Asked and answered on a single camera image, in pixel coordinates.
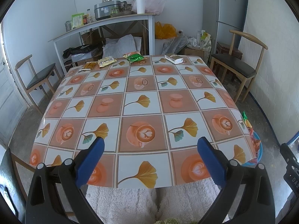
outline white door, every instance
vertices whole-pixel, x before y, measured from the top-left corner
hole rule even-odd
[[[0,143],[8,146],[20,118],[28,107],[14,84],[3,49],[0,29]]]

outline gray refrigerator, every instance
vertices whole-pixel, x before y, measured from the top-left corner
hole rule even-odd
[[[230,29],[243,31],[247,0],[203,0],[202,29],[211,35],[211,54],[216,53],[217,42],[231,44]],[[235,37],[234,47],[238,48],[240,36]]]

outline person's leg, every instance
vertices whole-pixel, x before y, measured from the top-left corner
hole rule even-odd
[[[199,221],[210,208],[219,188],[212,178],[161,188],[161,199],[157,214],[158,220],[175,218],[182,224]]]
[[[153,224],[155,189],[117,189],[89,185],[86,199],[105,224]]]

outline paper towel roll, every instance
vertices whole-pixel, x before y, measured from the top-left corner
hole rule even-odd
[[[144,0],[136,0],[136,6],[137,6],[137,13],[145,13],[145,4]]]

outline dining table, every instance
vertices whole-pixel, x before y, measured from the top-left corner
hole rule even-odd
[[[105,151],[88,184],[158,188],[210,177],[197,151],[204,136],[227,159],[256,157],[234,101],[200,57],[125,58],[71,68],[38,127],[30,165],[60,165],[102,137]]]

